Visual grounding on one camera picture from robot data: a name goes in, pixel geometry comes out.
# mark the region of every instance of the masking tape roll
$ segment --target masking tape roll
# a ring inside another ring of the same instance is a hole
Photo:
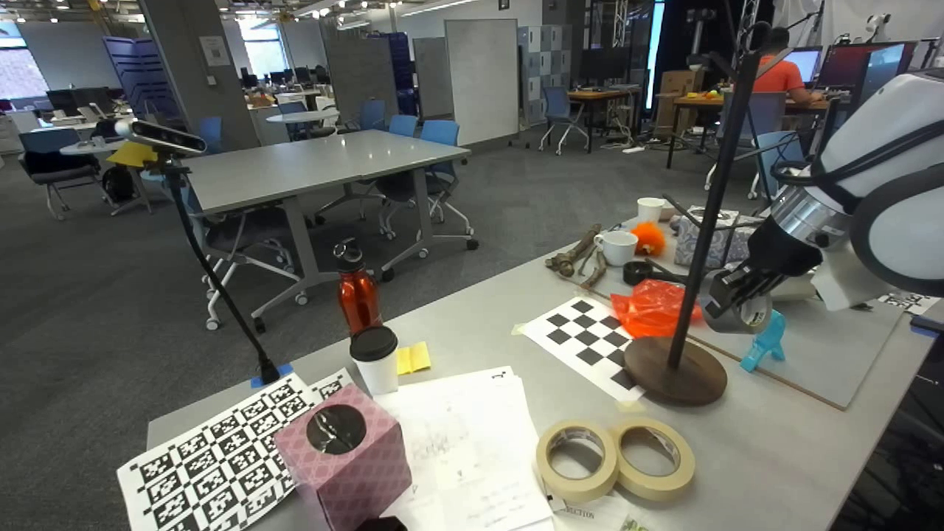
[[[565,443],[593,443],[597,449],[597,467],[586,477],[565,477],[550,467],[550,455]],[[535,443],[535,480],[541,492],[563,502],[590,502],[615,488],[615,440],[609,430],[565,423],[546,430]]]
[[[622,443],[624,433],[631,430],[645,430],[658,440],[658,445],[673,458],[676,473],[670,476],[645,476],[640,468],[633,468],[624,458],[622,458]],[[658,420],[645,420],[645,415],[633,415],[627,423],[622,423],[615,430],[615,455],[618,455],[618,488],[631,495],[648,499],[648,502],[662,502],[677,495],[692,477],[695,477],[695,455],[690,451],[687,440],[658,423]]]

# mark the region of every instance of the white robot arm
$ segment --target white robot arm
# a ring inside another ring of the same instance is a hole
[[[804,176],[779,176],[788,185],[748,256],[709,277],[704,309],[715,327],[799,274],[813,274],[829,309],[888,287],[944,296],[944,78],[898,75],[850,114]]]

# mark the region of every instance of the round base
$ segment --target round base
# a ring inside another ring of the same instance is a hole
[[[624,373],[661,405],[709,405],[724,387],[724,368],[699,344],[684,342],[677,368],[670,368],[673,340],[633,340],[622,352]]]

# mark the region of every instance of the person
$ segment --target person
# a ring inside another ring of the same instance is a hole
[[[807,91],[802,85],[799,67],[783,60],[788,47],[791,47],[791,30],[771,26],[761,47],[761,64],[757,64],[751,95],[783,95],[799,106],[819,101],[822,95]]]

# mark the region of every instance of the checkerboard pattern paper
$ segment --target checkerboard pattern paper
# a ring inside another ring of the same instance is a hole
[[[294,489],[270,437],[347,384],[347,373],[314,387],[289,375],[133,458],[117,468],[130,529],[237,531],[254,526]]]
[[[593,299],[572,299],[527,322],[522,333],[612,402],[640,398],[640,389],[622,373],[622,349],[631,336],[618,327],[609,306]]]

